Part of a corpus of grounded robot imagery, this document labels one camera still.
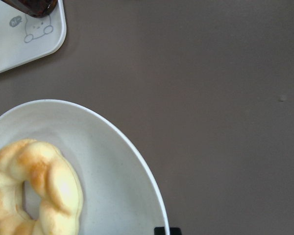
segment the oval plate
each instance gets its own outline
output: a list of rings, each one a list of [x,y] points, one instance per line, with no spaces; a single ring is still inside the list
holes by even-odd
[[[151,235],[155,227],[169,234],[164,203],[146,162],[97,113],[62,100],[19,105],[0,117],[0,149],[23,138],[54,144],[76,170],[84,194],[79,234]]]

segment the table surface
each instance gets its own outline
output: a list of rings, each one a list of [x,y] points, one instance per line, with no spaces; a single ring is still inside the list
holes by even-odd
[[[52,55],[0,74],[129,137],[183,235],[294,235],[294,1],[64,1]]]

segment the glazed bread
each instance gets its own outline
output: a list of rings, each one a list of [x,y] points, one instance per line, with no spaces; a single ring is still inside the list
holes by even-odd
[[[23,182],[41,197],[39,218],[23,210]],[[59,149],[24,139],[0,150],[0,235],[76,235],[83,204],[78,176]]]

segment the white plate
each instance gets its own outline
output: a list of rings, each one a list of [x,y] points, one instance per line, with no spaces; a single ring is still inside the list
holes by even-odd
[[[154,227],[169,234],[164,203],[146,162],[100,115],[61,100],[28,102],[0,117],[0,148],[22,138],[56,145],[75,168],[84,193],[79,234],[152,235]]]
[[[62,0],[50,16],[39,19],[0,1],[0,72],[54,53],[66,29]]]

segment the white tray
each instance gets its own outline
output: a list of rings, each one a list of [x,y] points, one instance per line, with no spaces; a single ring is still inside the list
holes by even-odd
[[[0,72],[54,53],[65,35],[62,0],[49,16],[40,19],[0,1]]]

